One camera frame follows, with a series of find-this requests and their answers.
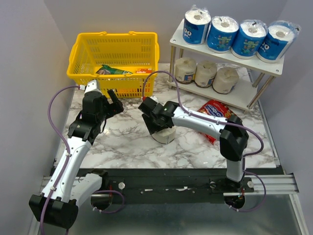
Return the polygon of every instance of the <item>gray wall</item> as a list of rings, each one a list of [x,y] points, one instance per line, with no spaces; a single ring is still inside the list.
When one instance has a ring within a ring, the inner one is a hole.
[[[312,0],[289,0],[279,19],[302,26],[286,53],[283,75],[263,94],[262,105],[279,159],[295,174],[302,210],[313,234],[313,27]]]
[[[69,48],[80,32],[156,32],[160,61],[169,62],[169,40],[192,4],[207,7],[212,16],[229,15],[242,21],[270,23],[287,0],[44,0]]]
[[[47,120],[56,90],[66,76],[68,47],[42,0],[0,3],[0,234],[27,234],[28,200],[48,174],[59,138]],[[71,92],[53,106],[62,128]]]

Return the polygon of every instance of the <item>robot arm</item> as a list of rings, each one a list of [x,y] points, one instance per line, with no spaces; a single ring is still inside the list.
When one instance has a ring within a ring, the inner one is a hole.
[[[101,187],[102,176],[88,174],[72,190],[79,167],[100,133],[101,124],[104,120],[124,111],[121,101],[118,100],[114,92],[109,90],[108,94],[112,103],[109,103],[108,99],[102,95],[96,80],[89,82],[86,86],[82,111],[68,130],[67,142],[70,147],[70,158],[65,171],[57,186],[53,187],[66,162],[66,150],[64,150],[58,166],[40,196],[32,195],[29,200],[29,205],[38,221],[40,221],[43,205],[51,189],[54,189],[54,192],[49,200],[44,222],[68,229],[76,219],[78,207]]]
[[[168,101],[164,106],[147,97],[139,106],[143,112],[143,119],[150,134],[173,126],[187,127],[210,136],[220,141],[221,154],[227,161],[226,177],[240,187],[240,182],[244,177],[242,153],[247,146],[248,134],[245,130],[209,122],[198,117],[194,117],[184,112],[178,103]],[[191,111],[199,116],[207,117],[206,114]],[[223,117],[211,117],[220,122],[231,122],[242,125],[242,121],[237,116],[230,119]]]

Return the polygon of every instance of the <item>white marble tabletop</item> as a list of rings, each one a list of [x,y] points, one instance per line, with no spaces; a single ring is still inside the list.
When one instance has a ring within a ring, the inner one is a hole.
[[[232,65],[237,69],[241,79],[249,80],[247,70]],[[159,70],[169,70],[169,64],[159,64]],[[155,79],[154,95],[160,103],[168,100],[177,102],[176,90],[170,90],[166,85],[168,76],[159,74]],[[198,110],[207,98],[180,91],[182,103],[192,110]],[[84,92],[75,91],[72,105],[67,118],[66,128],[75,120],[82,108]],[[84,158],[81,168],[225,168],[226,160],[220,154],[219,142],[212,145],[202,134],[184,127],[177,127],[176,138],[168,145],[156,142],[150,135],[141,117],[138,106],[140,98],[121,99],[124,112],[108,119],[105,131],[96,138],[91,150]],[[243,125],[256,131],[263,139],[264,150],[257,155],[246,158],[246,166],[276,167],[274,154],[268,141],[263,118],[259,106],[253,112],[244,115],[243,111],[230,107],[242,120]],[[260,143],[249,135],[245,152],[256,151]],[[64,150],[60,145],[57,154],[59,161]]]

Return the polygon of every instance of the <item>screw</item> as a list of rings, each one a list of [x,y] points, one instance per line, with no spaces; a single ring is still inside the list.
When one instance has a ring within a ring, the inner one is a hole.
[[[215,188],[216,188],[216,183],[212,181],[212,182],[210,183],[210,188],[211,188],[211,189],[215,189]]]
[[[253,188],[254,187],[254,183],[252,181],[248,181],[247,183],[249,188]]]
[[[118,188],[119,189],[124,189],[125,188],[125,184],[123,182],[118,184]]]

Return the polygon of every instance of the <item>green package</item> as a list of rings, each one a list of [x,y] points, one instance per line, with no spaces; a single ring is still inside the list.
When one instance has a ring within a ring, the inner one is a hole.
[[[132,72],[129,72],[129,71],[111,68],[108,65],[102,65],[102,67],[96,73],[100,74],[100,75],[107,75],[107,74],[133,74]]]

